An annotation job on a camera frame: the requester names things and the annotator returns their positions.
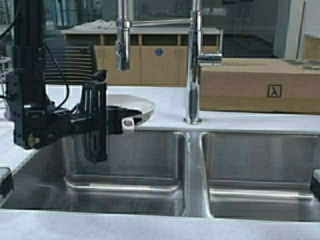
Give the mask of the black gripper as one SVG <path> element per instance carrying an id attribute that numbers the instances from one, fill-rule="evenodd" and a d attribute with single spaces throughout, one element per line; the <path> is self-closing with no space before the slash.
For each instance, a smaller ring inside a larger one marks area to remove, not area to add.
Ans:
<path id="1" fill-rule="evenodd" d="M 98 70 L 83 82 L 80 103 L 73 109 L 56 108 L 49 115 L 53 122 L 48 128 L 47 141 L 52 143 L 63 137 L 84 135 L 84 156 L 93 163 L 107 160 L 106 134 L 123 134 L 123 117 L 142 113 L 131 108 L 106 106 L 107 72 Z"/>

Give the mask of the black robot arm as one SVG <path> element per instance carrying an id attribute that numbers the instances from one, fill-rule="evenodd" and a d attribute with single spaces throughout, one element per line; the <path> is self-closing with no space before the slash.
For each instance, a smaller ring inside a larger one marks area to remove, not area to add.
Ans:
<path id="1" fill-rule="evenodd" d="M 86 135 L 91 162 L 107 159 L 106 136 L 134 130 L 140 112 L 107 105 L 107 71 L 89 74 L 82 82 L 81 100 L 73 109 L 55 105 L 46 93 L 45 57 L 53 52 L 44 43 L 44 4 L 17 0 L 15 6 L 13 71 L 8 75 L 6 99 L 14 124 L 13 141 L 26 149 L 41 149 L 68 136 Z"/>

